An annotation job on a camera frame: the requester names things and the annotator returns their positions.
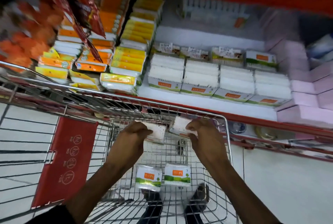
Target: person's right hand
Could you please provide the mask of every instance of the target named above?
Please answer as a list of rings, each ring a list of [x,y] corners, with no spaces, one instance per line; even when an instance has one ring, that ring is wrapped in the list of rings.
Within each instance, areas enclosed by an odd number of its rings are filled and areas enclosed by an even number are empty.
[[[186,129],[197,131],[198,137],[192,133],[189,133],[188,136],[197,157],[209,172],[216,164],[229,163],[223,136],[212,121],[193,120],[186,126]]]

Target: orange logo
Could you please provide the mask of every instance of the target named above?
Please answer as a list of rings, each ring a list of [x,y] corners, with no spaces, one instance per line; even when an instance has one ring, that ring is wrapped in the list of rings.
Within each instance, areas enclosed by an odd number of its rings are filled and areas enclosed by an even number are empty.
[[[258,60],[262,60],[262,61],[267,61],[267,62],[268,62],[268,56],[257,55],[256,58],[257,58]]]
[[[173,176],[182,176],[183,171],[182,170],[172,170],[172,175]]]
[[[159,85],[171,88],[171,84],[168,84],[168,83],[159,82]]]
[[[277,102],[277,100],[274,100],[274,99],[263,99],[263,100],[261,100],[260,102],[266,102],[266,103],[271,103],[271,104],[273,104],[273,103]]]
[[[144,174],[144,178],[147,178],[147,179],[154,180],[154,177],[155,177],[154,174],[150,174],[150,173],[145,173],[145,174]]]
[[[234,99],[238,99],[240,97],[240,95],[232,94],[232,93],[227,93],[225,96],[230,97],[230,98],[234,98]]]
[[[206,89],[201,89],[201,88],[195,88],[195,87],[193,87],[191,91],[193,91],[193,92],[205,92]]]

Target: shopping cart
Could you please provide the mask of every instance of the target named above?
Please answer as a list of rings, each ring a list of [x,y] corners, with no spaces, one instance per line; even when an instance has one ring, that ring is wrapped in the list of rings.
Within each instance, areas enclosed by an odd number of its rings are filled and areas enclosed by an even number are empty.
[[[213,119],[219,131],[223,134],[229,160],[232,164],[232,154],[230,148],[230,137],[227,126],[227,120],[224,116],[200,111],[197,109],[187,108],[185,106],[176,106],[167,103],[161,103],[133,96],[118,95],[104,92],[85,90],[81,88],[68,87],[49,81],[49,79],[41,80],[25,77],[3,76],[6,79],[6,85],[12,84],[13,90],[7,98],[2,99],[5,108],[0,119],[0,130],[6,130],[10,134],[31,134],[38,133],[32,129],[22,129],[21,123],[38,123],[40,128],[47,126],[52,132],[44,132],[49,136],[54,135],[54,128],[57,122],[49,123],[39,120],[34,115],[38,111],[58,116],[71,117],[84,121],[98,121],[99,126],[96,132],[96,139],[93,147],[87,179],[89,179],[105,162],[110,148],[112,147],[117,135],[123,130],[128,123],[133,120],[141,120],[146,122],[166,125],[172,123],[176,116],[187,118],[208,118]],[[29,118],[19,118],[12,116],[13,110],[21,109],[16,106],[32,109],[31,111],[21,111],[20,114],[27,113]],[[13,121],[15,127],[8,126],[8,120]],[[0,179],[11,179],[21,181],[27,176],[35,176],[33,183],[24,184],[9,188],[0,188],[0,194],[9,192],[21,192],[28,188],[29,193],[16,194],[7,199],[0,200],[0,223],[11,221],[14,223],[22,223],[27,219],[34,217],[46,211],[50,206],[60,204],[60,202],[50,202],[47,205],[31,208],[31,200],[35,195],[38,185],[36,177],[40,177],[41,170],[34,172],[23,172],[22,169],[15,171],[14,166],[36,165],[43,166],[52,162],[52,153],[49,152],[50,141],[33,141],[26,140],[23,143],[17,139],[0,140],[0,142],[13,143],[17,149],[3,149],[1,154],[6,154],[5,160],[0,161]],[[43,144],[43,151],[39,151],[39,146]],[[179,137],[170,133],[166,133],[164,145],[152,144],[144,142],[144,154],[137,163],[126,172],[125,175],[106,193],[93,212],[87,219],[87,223],[136,223],[141,218],[147,207],[147,201],[141,189],[135,187],[136,167],[138,164],[164,168],[166,163],[186,164],[191,167],[192,185],[191,187],[165,186],[161,187],[161,199],[163,202],[163,210],[160,214],[161,222],[185,223],[183,208],[189,203],[189,199],[200,184],[204,184],[206,195],[209,197],[206,209],[201,214],[204,223],[226,222],[237,223],[238,217],[227,199],[224,192],[216,184],[205,167],[199,161],[194,153],[189,139]],[[25,201],[25,208],[20,208],[16,212],[8,213],[10,206],[14,207]]]

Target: white printed symbol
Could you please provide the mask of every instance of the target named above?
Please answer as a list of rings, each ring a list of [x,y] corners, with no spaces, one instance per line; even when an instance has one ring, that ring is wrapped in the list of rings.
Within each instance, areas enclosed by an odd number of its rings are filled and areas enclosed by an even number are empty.
[[[76,164],[76,159],[75,158],[70,158],[68,161],[67,161],[67,168],[69,169],[72,169]]]
[[[81,143],[81,142],[82,142],[82,137],[81,137],[81,135],[76,135],[76,136],[74,136],[73,142],[74,142],[75,144],[79,144],[79,143]]]
[[[70,182],[72,182],[73,179],[74,179],[74,172],[72,172],[71,170],[67,171],[62,177],[62,183],[67,185]]]
[[[71,148],[71,150],[69,151],[69,154],[71,156],[76,156],[79,153],[79,147],[78,146],[74,146]]]

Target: metal wire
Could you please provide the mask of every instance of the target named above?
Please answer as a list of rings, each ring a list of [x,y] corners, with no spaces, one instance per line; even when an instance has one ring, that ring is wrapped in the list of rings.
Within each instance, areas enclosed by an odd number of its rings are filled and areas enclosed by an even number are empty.
[[[36,122],[33,119],[11,118],[8,116],[8,110],[11,105],[16,105],[31,109],[30,111],[42,111],[52,115],[68,116],[81,120],[98,120],[95,115],[103,117],[97,129],[87,179],[89,179],[105,162],[106,157],[116,140],[119,132],[123,130],[132,120],[141,120],[170,126],[176,116],[188,118],[209,118],[222,121],[225,125],[225,140],[229,160],[232,164],[232,154],[230,148],[230,135],[228,131],[227,120],[224,116],[204,112],[196,109],[186,108],[182,106],[170,105],[156,101],[141,99],[138,97],[118,95],[113,93],[98,92],[85,90],[76,87],[69,87],[49,81],[43,76],[39,79],[27,78],[13,73],[11,76],[4,75],[6,83],[14,84],[12,90],[7,90],[9,98],[1,99],[6,103],[6,108],[0,119],[0,130],[9,130],[11,133],[19,132],[24,134],[40,134],[38,131],[22,130],[17,128],[5,128],[5,120],[14,120],[17,125],[21,123],[40,123],[43,127],[53,127],[56,123]],[[28,145],[26,149],[13,149],[0,151],[1,155],[10,155],[10,159],[1,160],[0,169],[4,168],[5,173],[0,173],[0,179],[14,179],[17,181],[25,181],[21,178],[25,176],[34,176],[34,183],[25,183],[23,185],[0,188],[1,193],[22,188],[33,188],[28,194],[17,194],[17,197],[11,197],[10,200],[0,200],[0,209],[9,202],[17,203],[24,199],[31,202],[34,197],[35,189],[38,185],[38,179],[42,171],[42,167],[52,161],[52,153],[49,151],[52,143],[52,132],[43,132],[48,135],[49,141],[32,141],[31,137],[27,141],[19,140],[1,140],[8,143],[24,143]],[[43,145],[42,150],[30,150],[38,144]],[[191,167],[192,185],[191,187],[175,187],[162,185],[160,192],[160,200],[150,201],[149,205],[153,208],[161,208],[162,210],[157,216],[145,216],[142,214],[148,207],[148,202],[144,199],[144,195],[139,188],[135,187],[136,168],[138,164],[144,164],[164,169],[167,162],[186,164]],[[41,168],[34,172],[24,173],[19,169],[16,173],[11,173],[10,169],[14,165],[35,165],[39,164]],[[194,192],[199,186],[203,186],[206,198],[201,200],[193,199]],[[184,208],[186,206],[201,207],[203,212],[200,214],[204,223],[215,223],[221,221],[238,222],[238,217],[231,203],[227,199],[224,192],[216,184],[214,179],[199,161],[192,149],[191,142],[173,134],[167,133],[164,139],[164,145],[144,143],[144,154],[137,163],[123,175],[123,177],[106,193],[98,205],[95,207],[87,223],[136,223],[139,220],[158,220],[165,218],[166,222],[184,222]],[[36,209],[24,208],[14,214],[0,214],[0,223],[19,217],[33,217],[42,212],[46,206],[40,206]],[[198,215],[193,215],[196,222]]]

